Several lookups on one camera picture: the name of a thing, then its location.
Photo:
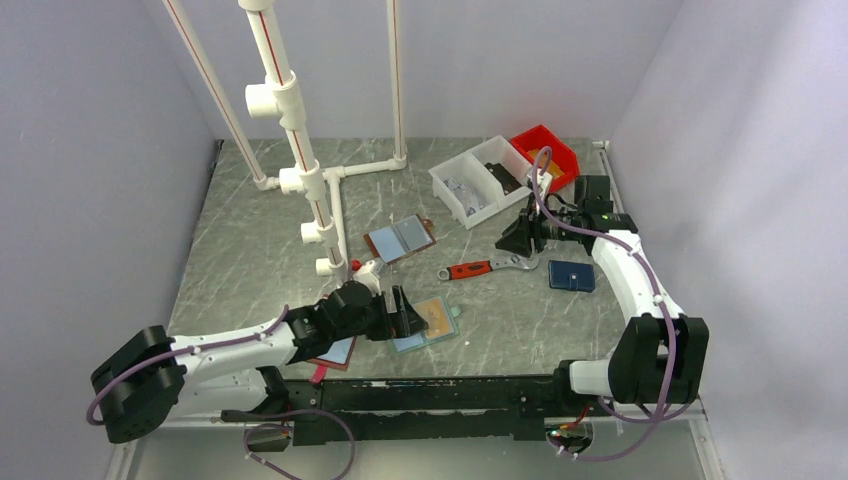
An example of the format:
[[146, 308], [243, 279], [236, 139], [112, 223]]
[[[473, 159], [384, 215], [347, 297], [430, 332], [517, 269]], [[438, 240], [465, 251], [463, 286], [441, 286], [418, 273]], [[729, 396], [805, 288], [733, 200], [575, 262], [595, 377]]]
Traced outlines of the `black part in bin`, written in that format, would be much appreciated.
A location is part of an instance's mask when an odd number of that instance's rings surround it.
[[521, 182], [517, 180], [503, 164], [486, 163], [485, 167], [500, 184], [501, 191], [504, 196], [508, 196], [522, 187]]

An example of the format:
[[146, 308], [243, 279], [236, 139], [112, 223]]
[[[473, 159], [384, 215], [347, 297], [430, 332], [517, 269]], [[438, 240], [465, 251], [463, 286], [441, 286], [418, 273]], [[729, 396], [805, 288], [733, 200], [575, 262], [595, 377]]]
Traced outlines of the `red handled adjustable wrench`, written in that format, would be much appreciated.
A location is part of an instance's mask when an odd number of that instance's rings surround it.
[[440, 281], [463, 280], [501, 269], [533, 270], [538, 264], [538, 258], [509, 255], [502, 258], [451, 265], [440, 269], [437, 272], [437, 278]]

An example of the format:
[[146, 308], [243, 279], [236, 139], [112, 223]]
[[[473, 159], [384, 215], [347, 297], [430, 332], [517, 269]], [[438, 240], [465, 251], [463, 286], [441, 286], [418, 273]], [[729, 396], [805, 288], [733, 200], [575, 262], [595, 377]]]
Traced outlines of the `navy blue card holder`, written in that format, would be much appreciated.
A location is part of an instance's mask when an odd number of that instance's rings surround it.
[[555, 290], [591, 293], [596, 288], [594, 268], [586, 263], [550, 260], [548, 284]]

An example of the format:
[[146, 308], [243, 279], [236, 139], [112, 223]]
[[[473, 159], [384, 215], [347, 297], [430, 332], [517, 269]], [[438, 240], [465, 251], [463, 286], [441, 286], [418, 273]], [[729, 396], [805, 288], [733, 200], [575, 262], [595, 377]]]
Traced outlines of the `orange credit card in holder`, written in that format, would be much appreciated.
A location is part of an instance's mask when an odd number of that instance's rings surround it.
[[427, 322], [426, 341], [447, 338], [457, 333], [453, 314], [442, 297], [433, 297], [414, 305], [416, 312]]

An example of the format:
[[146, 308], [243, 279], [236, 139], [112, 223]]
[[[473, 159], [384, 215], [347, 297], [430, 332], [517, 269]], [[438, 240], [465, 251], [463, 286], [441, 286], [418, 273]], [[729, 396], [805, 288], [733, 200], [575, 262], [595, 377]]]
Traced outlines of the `white pvc pipe frame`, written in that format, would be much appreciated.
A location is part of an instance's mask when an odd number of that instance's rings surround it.
[[229, 101], [211, 60], [183, 7], [178, 1], [163, 4], [178, 35], [192, 58], [229, 133], [248, 166], [253, 183], [261, 191], [303, 194], [313, 219], [300, 227], [306, 244], [319, 244], [325, 255], [315, 262], [315, 271], [338, 283], [348, 280], [352, 265], [348, 257], [344, 225], [341, 181], [344, 178], [386, 171], [400, 171], [408, 164], [405, 139], [402, 68], [400, 55], [398, 2], [386, 4], [393, 108], [393, 153], [383, 161], [351, 167], [324, 168], [317, 160], [306, 127], [306, 110], [297, 74], [291, 69], [281, 30], [271, 1], [242, 1], [260, 59], [265, 70], [262, 83], [245, 88], [245, 102], [253, 118], [277, 120], [290, 143], [294, 164], [278, 174], [266, 174], [249, 144], [235, 110]]

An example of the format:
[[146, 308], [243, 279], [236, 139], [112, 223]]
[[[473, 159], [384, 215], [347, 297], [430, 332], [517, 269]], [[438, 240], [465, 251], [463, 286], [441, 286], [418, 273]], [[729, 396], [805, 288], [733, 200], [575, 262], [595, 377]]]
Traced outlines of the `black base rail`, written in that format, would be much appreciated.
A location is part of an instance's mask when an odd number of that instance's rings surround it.
[[562, 424], [603, 413], [560, 374], [276, 382], [270, 397], [221, 413], [226, 423], [275, 421], [297, 446], [358, 441], [507, 437], [542, 441]]

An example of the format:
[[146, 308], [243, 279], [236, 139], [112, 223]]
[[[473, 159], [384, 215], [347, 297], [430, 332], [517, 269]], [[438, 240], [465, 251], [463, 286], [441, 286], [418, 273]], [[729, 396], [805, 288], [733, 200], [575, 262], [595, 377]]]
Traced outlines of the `white divided bin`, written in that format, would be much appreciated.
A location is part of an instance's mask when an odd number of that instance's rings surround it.
[[[486, 163], [503, 164], [522, 187], [504, 196], [500, 184], [486, 169]], [[531, 194], [531, 189], [526, 186], [529, 172], [531, 164], [502, 136], [490, 138], [429, 169], [433, 195], [445, 204], [452, 218], [468, 230], [526, 199]], [[486, 199], [488, 206], [467, 217], [459, 201], [444, 184], [449, 177], [472, 185]]]

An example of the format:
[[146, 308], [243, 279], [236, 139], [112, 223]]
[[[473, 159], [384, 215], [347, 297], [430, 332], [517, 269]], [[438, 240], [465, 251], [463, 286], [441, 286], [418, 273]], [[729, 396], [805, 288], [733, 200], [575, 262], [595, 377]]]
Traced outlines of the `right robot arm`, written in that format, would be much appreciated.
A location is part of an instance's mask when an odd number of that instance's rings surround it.
[[611, 182], [580, 175], [572, 206], [543, 213], [530, 199], [502, 232], [499, 250], [529, 257], [549, 241], [580, 244], [603, 272], [620, 306], [625, 329], [604, 360], [566, 360], [566, 376], [551, 388], [557, 411], [574, 415], [590, 397], [622, 404], [689, 404], [698, 396], [709, 341], [699, 317], [684, 313], [641, 251], [632, 218], [614, 210]]

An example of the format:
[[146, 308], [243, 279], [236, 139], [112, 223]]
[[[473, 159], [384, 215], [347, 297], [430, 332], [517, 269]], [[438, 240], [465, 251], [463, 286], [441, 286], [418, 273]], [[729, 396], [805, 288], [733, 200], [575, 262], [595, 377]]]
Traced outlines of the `grey parts in bin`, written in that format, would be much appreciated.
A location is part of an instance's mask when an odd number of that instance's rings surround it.
[[488, 206], [486, 199], [472, 185], [459, 181], [455, 177], [447, 178], [444, 184], [459, 201], [467, 217], [475, 215]]

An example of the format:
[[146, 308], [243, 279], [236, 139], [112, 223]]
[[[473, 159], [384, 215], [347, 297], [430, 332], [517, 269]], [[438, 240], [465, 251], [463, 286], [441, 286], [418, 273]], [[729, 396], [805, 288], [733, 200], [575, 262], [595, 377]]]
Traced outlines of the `yellow item in red bin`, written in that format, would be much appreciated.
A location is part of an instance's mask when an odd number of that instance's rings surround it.
[[[528, 155], [531, 157], [531, 159], [532, 159], [532, 160], [534, 160], [534, 159], [535, 159], [535, 157], [538, 155], [538, 153], [539, 153], [539, 150], [538, 150], [538, 149], [534, 149], [534, 150], [530, 150], [530, 151], [528, 152]], [[557, 179], [559, 179], [560, 177], [562, 177], [562, 176], [564, 175], [564, 171], [560, 168], [560, 166], [559, 166], [556, 162], [551, 163], [551, 162], [550, 162], [547, 158], [544, 158], [544, 159], [540, 162], [540, 166], [541, 166], [541, 167], [546, 167], [545, 172], [546, 172], [546, 173], [548, 173], [548, 174], [550, 174], [550, 175], [551, 175], [551, 177], [552, 177], [554, 180], [557, 180]]]

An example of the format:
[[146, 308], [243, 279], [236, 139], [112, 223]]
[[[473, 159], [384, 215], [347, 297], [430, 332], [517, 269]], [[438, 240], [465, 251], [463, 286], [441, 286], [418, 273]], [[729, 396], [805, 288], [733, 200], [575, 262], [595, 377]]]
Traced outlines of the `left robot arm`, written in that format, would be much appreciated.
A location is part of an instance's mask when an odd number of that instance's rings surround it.
[[85, 419], [103, 427], [112, 444], [195, 413], [245, 411], [272, 420], [288, 402], [282, 367], [320, 357], [348, 338], [388, 341], [428, 327], [401, 286], [374, 293], [357, 281], [252, 327], [198, 336], [146, 327], [92, 372], [95, 396]]

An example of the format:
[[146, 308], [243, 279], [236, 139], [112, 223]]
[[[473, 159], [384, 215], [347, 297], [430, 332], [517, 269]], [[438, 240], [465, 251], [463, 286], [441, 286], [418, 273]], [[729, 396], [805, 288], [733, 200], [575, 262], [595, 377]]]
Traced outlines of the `red plastic bin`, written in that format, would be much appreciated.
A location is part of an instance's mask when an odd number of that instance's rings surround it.
[[528, 155], [530, 150], [550, 147], [552, 150], [552, 162], [556, 162], [564, 171], [564, 175], [554, 180], [550, 191], [558, 192], [571, 184], [580, 174], [577, 154], [565, 143], [559, 140], [546, 126], [539, 124], [509, 140], [509, 143], [521, 154], [528, 164], [533, 161]]

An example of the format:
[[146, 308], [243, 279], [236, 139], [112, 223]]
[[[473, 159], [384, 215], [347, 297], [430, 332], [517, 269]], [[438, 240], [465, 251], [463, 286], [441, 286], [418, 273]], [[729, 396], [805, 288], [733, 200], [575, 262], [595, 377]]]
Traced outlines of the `brown card holder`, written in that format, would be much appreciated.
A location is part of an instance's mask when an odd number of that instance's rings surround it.
[[366, 233], [366, 245], [375, 258], [391, 265], [437, 243], [430, 219], [416, 214]]

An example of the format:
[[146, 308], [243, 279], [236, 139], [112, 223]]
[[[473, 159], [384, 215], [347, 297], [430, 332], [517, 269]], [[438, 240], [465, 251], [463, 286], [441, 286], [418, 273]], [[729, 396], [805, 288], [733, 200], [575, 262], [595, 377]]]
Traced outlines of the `red card holder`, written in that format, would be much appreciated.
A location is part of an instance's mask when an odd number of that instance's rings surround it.
[[308, 363], [324, 366], [329, 369], [347, 371], [356, 341], [356, 337], [336, 341], [326, 353], [317, 358], [309, 359]]

